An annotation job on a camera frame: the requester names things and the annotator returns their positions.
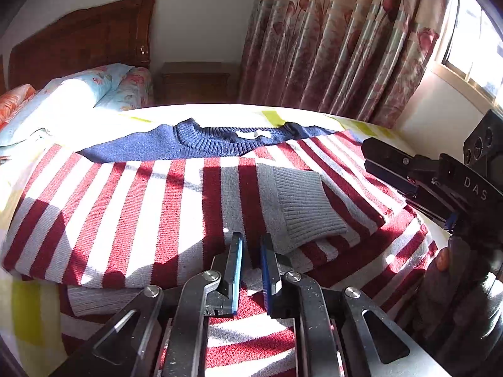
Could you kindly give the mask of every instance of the wooden nightstand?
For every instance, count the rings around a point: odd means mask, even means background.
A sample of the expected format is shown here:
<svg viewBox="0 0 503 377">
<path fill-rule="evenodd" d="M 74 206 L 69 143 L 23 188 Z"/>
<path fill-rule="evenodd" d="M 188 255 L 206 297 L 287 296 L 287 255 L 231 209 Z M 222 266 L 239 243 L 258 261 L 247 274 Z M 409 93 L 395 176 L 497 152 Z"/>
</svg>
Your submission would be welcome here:
<svg viewBox="0 0 503 377">
<path fill-rule="evenodd" d="M 156 102 L 234 103 L 240 66 L 223 62 L 166 62 L 160 70 Z"/>
</svg>

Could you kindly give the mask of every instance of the metal bolt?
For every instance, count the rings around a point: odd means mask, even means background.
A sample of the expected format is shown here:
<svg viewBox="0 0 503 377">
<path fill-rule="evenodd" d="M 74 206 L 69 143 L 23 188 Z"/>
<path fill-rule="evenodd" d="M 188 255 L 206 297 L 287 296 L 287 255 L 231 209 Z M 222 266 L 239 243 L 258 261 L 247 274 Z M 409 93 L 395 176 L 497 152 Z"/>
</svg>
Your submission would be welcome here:
<svg viewBox="0 0 503 377">
<path fill-rule="evenodd" d="M 285 278 L 288 279 L 290 282 L 298 282 L 300 281 L 300 279 L 302 279 L 302 275 L 298 272 L 290 271 L 285 273 Z"/>
<path fill-rule="evenodd" d="M 220 274 L 217 271 L 205 271 L 203 273 L 203 277 L 207 281 L 216 281 L 218 278 L 220 278 Z"/>
<path fill-rule="evenodd" d="M 346 296 L 350 297 L 350 298 L 354 298 L 354 299 L 357 299 L 360 297 L 360 295 L 362 294 L 360 292 L 359 289 L 356 289 L 355 287 L 347 287 L 344 291 L 344 293 L 346 294 Z"/>
<path fill-rule="evenodd" d="M 150 285 L 150 286 L 147 286 L 144 290 L 143 290 L 143 294 L 147 297 L 147 298 L 155 298 L 160 292 L 160 288 L 155 286 L 155 285 Z"/>
</svg>

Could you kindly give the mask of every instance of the floral curtain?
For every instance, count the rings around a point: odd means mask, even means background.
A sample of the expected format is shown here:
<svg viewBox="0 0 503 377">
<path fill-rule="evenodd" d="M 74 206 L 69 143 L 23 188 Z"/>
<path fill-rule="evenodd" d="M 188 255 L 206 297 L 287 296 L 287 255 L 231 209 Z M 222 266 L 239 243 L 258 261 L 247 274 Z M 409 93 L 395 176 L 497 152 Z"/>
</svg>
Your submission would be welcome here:
<svg viewBox="0 0 503 377">
<path fill-rule="evenodd" d="M 240 103 L 392 127 L 423 77 L 448 0 L 256 0 Z"/>
</svg>

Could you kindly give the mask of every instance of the clothing label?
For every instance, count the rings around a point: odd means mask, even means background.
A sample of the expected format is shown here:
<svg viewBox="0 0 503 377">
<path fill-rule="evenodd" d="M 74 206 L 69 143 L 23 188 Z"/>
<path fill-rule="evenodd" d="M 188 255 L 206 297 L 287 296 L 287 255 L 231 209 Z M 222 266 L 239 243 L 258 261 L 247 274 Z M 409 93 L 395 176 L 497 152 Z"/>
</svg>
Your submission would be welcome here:
<svg viewBox="0 0 503 377">
<path fill-rule="evenodd" d="M 249 140 L 256 139 L 259 136 L 264 136 L 264 137 L 266 137 L 268 139 L 272 138 L 271 132 L 269 132 L 267 130 L 260 130 L 260 129 L 254 131 L 254 132 L 236 131 L 236 134 L 237 134 L 238 137 L 240 137 L 242 139 L 249 139 Z"/>
</svg>

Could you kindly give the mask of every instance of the white wall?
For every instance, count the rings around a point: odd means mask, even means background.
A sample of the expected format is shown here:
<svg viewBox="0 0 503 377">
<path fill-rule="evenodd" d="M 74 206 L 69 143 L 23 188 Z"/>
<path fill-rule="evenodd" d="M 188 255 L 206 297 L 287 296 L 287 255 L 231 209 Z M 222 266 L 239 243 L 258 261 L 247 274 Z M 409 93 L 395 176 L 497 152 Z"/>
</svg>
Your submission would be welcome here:
<svg viewBox="0 0 503 377">
<path fill-rule="evenodd" d="M 116 0 L 27 0 L 0 40 L 5 73 L 12 48 L 64 14 Z M 150 58 L 155 73 L 166 61 L 239 62 L 253 0 L 156 0 Z"/>
<path fill-rule="evenodd" d="M 430 158 L 448 153 L 462 162 L 463 143 L 482 117 L 461 93 L 427 70 L 394 128 L 418 153 Z"/>
</svg>

